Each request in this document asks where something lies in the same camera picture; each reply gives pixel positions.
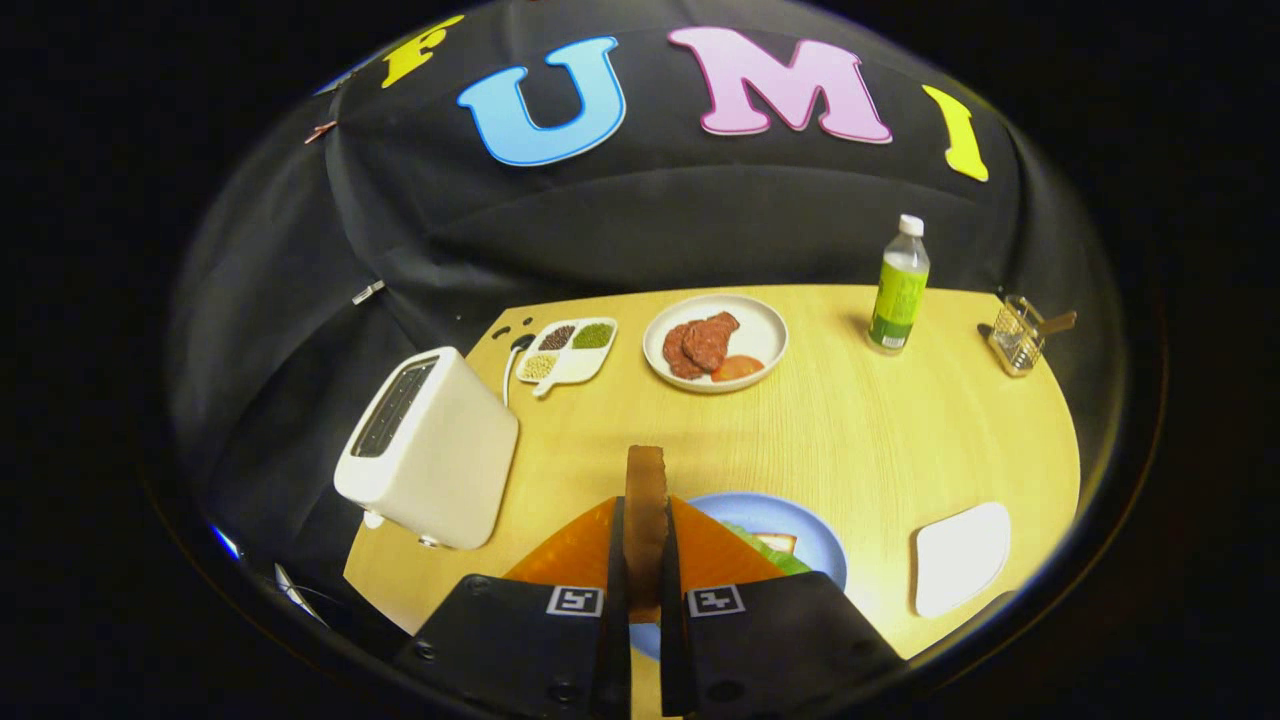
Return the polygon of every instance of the yellow letter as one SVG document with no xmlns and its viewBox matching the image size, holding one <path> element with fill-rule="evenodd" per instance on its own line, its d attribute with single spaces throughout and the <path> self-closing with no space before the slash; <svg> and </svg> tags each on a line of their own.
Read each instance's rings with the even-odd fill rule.
<svg viewBox="0 0 1280 720">
<path fill-rule="evenodd" d="M 991 174 L 987 165 L 982 164 L 982 154 L 978 152 L 978 138 L 974 137 L 973 124 L 969 122 L 973 117 L 969 108 L 936 87 L 927 85 L 920 87 L 938 104 L 942 122 L 947 124 L 947 136 L 951 140 L 951 147 L 947 147 L 947 164 L 960 174 L 987 182 Z"/>
<path fill-rule="evenodd" d="M 430 60 L 434 53 L 426 53 L 425 50 L 444 42 L 444 36 L 447 35 L 444 28 L 462 22 L 462 18 L 465 17 L 466 15 L 452 17 L 422 35 L 419 35 L 413 40 L 410 40 L 404 45 L 401 45 L 396 50 L 392 50 L 389 55 L 383 58 L 383 60 L 387 60 L 387 79 L 383 81 L 383 87 L 390 87 L 396 83 L 396 81 L 416 70 L 422 63 Z"/>
</svg>

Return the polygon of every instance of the blue plate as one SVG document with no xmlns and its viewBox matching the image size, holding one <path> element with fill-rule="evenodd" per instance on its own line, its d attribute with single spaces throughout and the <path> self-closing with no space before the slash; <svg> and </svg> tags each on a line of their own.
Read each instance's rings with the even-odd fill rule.
<svg viewBox="0 0 1280 720">
<path fill-rule="evenodd" d="M 826 573 L 840 589 L 845 588 L 849 561 L 845 548 L 831 527 L 795 502 L 758 492 L 722 492 L 695 497 L 690 505 L 712 518 L 733 523 L 749 533 L 783 533 L 796 537 L 796 559 L 819 573 Z M 662 646 L 658 625 L 631 625 L 631 644 L 658 660 Z"/>
</svg>

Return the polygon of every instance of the tomato slice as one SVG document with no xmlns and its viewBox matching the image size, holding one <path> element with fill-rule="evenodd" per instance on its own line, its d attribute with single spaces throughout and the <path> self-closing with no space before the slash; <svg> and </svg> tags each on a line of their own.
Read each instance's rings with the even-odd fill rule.
<svg viewBox="0 0 1280 720">
<path fill-rule="evenodd" d="M 760 363 L 755 357 L 749 355 L 730 355 L 724 359 L 724 363 L 712 373 L 712 380 L 717 383 L 723 383 L 727 380 L 736 380 L 739 378 L 745 378 L 751 373 L 759 373 L 764 369 L 764 363 Z"/>
</svg>

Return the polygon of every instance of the lettuce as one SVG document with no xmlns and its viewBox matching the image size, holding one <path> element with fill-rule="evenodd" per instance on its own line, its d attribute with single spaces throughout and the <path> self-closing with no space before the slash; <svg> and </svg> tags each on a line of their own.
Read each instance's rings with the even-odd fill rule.
<svg viewBox="0 0 1280 720">
<path fill-rule="evenodd" d="M 755 548 L 756 552 L 764 556 L 765 560 L 773 562 L 782 570 L 786 575 L 799 575 L 800 573 L 808 573 L 809 566 L 804 562 L 796 560 L 795 555 L 790 552 L 782 552 L 780 550 L 773 550 L 772 547 L 764 544 L 764 541 L 746 532 L 744 528 L 735 525 L 733 523 L 726 523 L 721 520 L 721 525 L 724 525 L 735 536 L 742 539 L 746 544 Z"/>
</svg>

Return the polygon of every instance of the toaster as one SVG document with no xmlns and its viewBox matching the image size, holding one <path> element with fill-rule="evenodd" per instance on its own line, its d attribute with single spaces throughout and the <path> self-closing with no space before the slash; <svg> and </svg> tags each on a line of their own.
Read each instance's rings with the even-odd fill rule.
<svg viewBox="0 0 1280 720">
<path fill-rule="evenodd" d="M 472 550 L 493 534 L 520 423 L 453 347 L 410 357 L 351 433 L 333 483 L 429 547 Z"/>
</svg>

